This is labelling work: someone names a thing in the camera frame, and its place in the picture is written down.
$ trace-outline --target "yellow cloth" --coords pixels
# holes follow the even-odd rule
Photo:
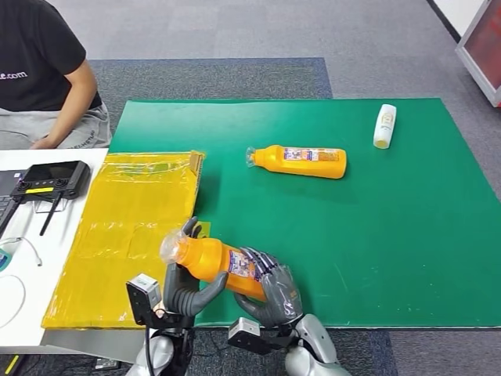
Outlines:
[[[159,245],[192,214],[202,159],[197,152],[107,155],[42,326],[137,327],[125,283],[145,273],[163,286]]]

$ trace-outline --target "bottle label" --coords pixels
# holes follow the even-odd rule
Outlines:
[[[306,149],[303,147],[286,147],[286,161],[339,161],[337,149]]]
[[[228,272],[240,277],[254,277],[254,264],[239,251],[230,251]]]

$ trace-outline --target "hand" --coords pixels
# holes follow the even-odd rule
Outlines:
[[[45,136],[42,139],[35,141],[29,147],[29,149],[56,149],[57,145],[58,144],[54,141],[51,137]]]
[[[189,237],[196,238],[201,230],[198,218],[193,217],[183,226],[182,231]],[[200,291],[200,281],[192,276],[184,266],[176,263],[168,265],[164,286],[164,306],[168,311],[181,315],[196,316],[208,303],[224,290],[228,272],[220,272],[211,284]]]
[[[254,248],[241,248],[241,251],[254,263],[266,297],[265,303],[259,304],[244,295],[235,294],[241,308],[265,327],[288,324],[303,316],[301,296],[288,267]]]

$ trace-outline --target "white cable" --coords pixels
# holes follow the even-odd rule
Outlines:
[[[5,324],[0,325],[0,329],[6,327],[8,324],[11,324],[14,318],[17,317],[17,315],[19,314],[20,309],[22,309],[23,306],[24,306],[24,302],[26,301],[26,287],[24,286],[24,283],[20,277],[14,276],[12,274],[9,274],[9,275],[7,275],[7,276],[0,276],[0,280],[2,280],[3,278],[8,278],[8,277],[14,278],[16,280],[18,280],[19,283],[20,283],[20,286],[23,288],[23,300],[20,302],[20,304],[19,305],[19,308],[17,308],[17,310],[14,314],[14,316],[8,319]]]
[[[35,253],[35,258],[36,259],[38,266],[41,266],[42,265],[42,260],[38,255],[38,252],[37,252],[37,249],[31,241],[29,241],[29,240],[28,240],[25,237],[8,237],[7,239],[0,240],[0,245],[17,243],[18,241],[21,241],[21,240],[24,240],[25,242],[29,244],[29,247],[31,247],[31,249],[33,250],[33,253]]]

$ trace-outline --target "green table mat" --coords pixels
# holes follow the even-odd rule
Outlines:
[[[396,125],[378,150],[383,103]],[[342,148],[348,167],[330,180],[246,166],[247,147],[272,144]],[[212,237],[288,264],[325,325],[501,324],[501,207],[440,99],[130,101],[110,146],[185,150],[206,153],[195,210]],[[242,313],[226,291],[198,323]]]

